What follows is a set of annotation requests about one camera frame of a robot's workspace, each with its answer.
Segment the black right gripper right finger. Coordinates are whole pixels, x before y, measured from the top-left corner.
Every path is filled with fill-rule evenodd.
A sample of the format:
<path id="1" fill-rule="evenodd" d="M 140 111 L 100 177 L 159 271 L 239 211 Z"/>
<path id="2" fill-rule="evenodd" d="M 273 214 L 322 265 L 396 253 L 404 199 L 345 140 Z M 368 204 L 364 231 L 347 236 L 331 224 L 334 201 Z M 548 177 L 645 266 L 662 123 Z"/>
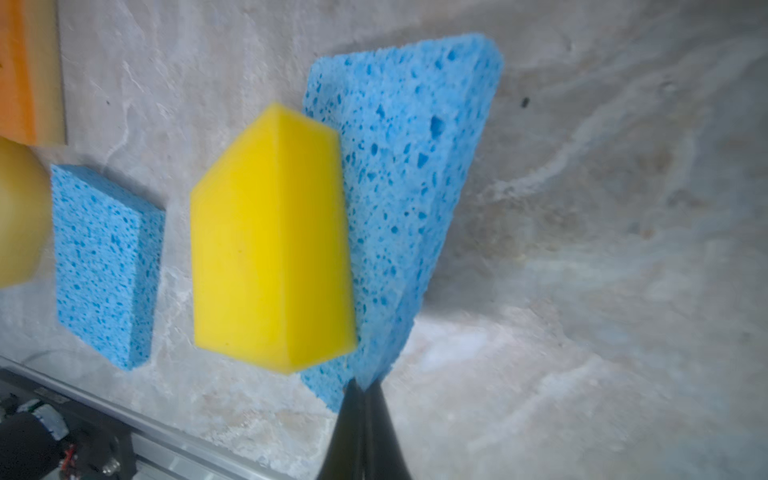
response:
<path id="1" fill-rule="evenodd" d="M 364 478 L 411 480 L 385 401 L 382 382 L 375 381 L 364 395 Z"/>

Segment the small yellow sponge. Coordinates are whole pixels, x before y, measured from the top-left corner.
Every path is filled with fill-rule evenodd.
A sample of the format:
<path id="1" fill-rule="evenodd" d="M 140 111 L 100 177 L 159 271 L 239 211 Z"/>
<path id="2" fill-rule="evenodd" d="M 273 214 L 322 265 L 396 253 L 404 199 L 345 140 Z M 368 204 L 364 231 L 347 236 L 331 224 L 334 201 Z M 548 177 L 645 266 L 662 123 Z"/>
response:
<path id="1" fill-rule="evenodd" d="M 292 374 L 357 346 L 338 133 L 269 105 L 190 194 L 194 341 Z"/>

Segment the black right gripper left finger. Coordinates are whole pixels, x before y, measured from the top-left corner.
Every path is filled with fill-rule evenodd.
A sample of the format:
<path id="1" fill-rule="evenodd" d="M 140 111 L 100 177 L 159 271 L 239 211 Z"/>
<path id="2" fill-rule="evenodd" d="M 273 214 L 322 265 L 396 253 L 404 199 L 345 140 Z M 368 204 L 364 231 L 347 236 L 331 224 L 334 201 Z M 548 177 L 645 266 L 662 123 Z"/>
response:
<path id="1" fill-rule="evenodd" d="M 351 380 L 344 393 L 331 441 L 317 480 L 360 480 L 364 476 L 363 390 Z"/>

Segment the blue sponge back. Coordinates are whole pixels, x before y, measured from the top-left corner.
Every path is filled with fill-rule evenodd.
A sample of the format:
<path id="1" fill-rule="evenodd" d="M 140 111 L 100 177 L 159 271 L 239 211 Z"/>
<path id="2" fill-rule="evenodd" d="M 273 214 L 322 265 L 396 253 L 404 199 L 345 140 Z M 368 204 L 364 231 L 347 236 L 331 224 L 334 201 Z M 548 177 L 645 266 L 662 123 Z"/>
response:
<path id="1" fill-rule="evenodd" d="M 481 34 L 326 56 L 304 113 L 340 136 L 358 345 L 305 370 L 332 411 L 404 348 L 444 245 L 504 66 Z"/>

